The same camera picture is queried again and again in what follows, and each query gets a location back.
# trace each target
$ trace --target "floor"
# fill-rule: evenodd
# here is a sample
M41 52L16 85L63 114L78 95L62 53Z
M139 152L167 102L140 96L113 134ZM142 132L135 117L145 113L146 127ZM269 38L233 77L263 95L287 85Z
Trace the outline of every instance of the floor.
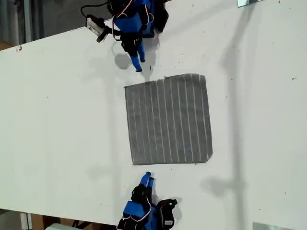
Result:
M85 18L82 16L80 8L83 5L102 4L104 2L105 0L44 0L41 6L43 37L83 27ZM105 20L111 18L106 6L87 8L84 9L84 12L85 14L90 13L102 17Z
M20 213L13 211L3 212L3 210L0 209L0 229L20 230L21 229Z

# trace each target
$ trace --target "cable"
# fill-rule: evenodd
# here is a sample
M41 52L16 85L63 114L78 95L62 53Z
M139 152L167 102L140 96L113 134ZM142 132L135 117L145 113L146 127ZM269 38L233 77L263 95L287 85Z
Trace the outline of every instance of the cable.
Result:
M104 5L107 5L109 3L109 1L105 2L105 3L102 3L102 4L99 4L99 5L85 5L85 6L82 6L80 8L80 11L81 11L81 14L83 15L84 18L86 18L85 14L83 13L83 9L86 8L86 7L100 7L100 6L104 6Z
M112 35L113 35L114 39L119 42L120 39L116 39L115 34L114 34L114 18L115 18L115 15L112 17Z
M149 23L149 13L148 13L148 9L147 9L147 6L145 5L145 10L146 10L146 14L147 14L147 24Z
M129 1L126 7L118 15L116 15L116 17L117 18L120 17L125 12L125 10L130 6L131 3L132 3L132 0Z
M150 22L150 23L152 23L154 21L154 16L153 16L152 13L149 13L149 14L153 17L152 21Z

